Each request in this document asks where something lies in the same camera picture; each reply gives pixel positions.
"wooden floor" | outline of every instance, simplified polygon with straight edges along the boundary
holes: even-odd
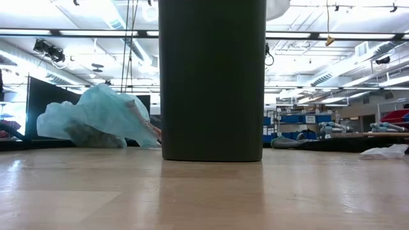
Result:
[[[0,229],[409,229],[408,162],[272,149],[254,163],[138,148],[3,152]]]

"light blue fabric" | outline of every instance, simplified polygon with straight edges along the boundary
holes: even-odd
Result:
[[[148,110],[136,96],[117,94],[99,84],[85,91],[77,105],[49,104],[37,119],[37,131],[40,136],[72,140],[81,147],[124,148],[125,138],[144,148],[156,147],[156,133],[144,125],[149,120]]]

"dark green column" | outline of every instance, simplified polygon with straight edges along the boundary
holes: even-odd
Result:
[[[159,0],[167,160],[262,157],[266,0]]]

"white plastic bag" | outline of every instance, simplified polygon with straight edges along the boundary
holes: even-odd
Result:
[[[81,95],[77,105],[51,103],[37,119],[38,135],[67,139],[80,147],[125,148],[125,138],[144,148],[157,147],[149,114],[133,95],[117,94],[99,84]]]
[[[408,149],[407,144],[394,144],[389,148],[371,148],[360,154],[363,160],[401,159]]]

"gray cloth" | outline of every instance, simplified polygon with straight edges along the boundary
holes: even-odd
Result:
[[[319,140],[304,139],[304,140],[294,141],[292,139],[288,139],[283,136],[279,136],[278,138],[275,138],[271,141],[271,147],[275,149],[296,148],[305,142],[312,142],[312,141],[319,141]]]

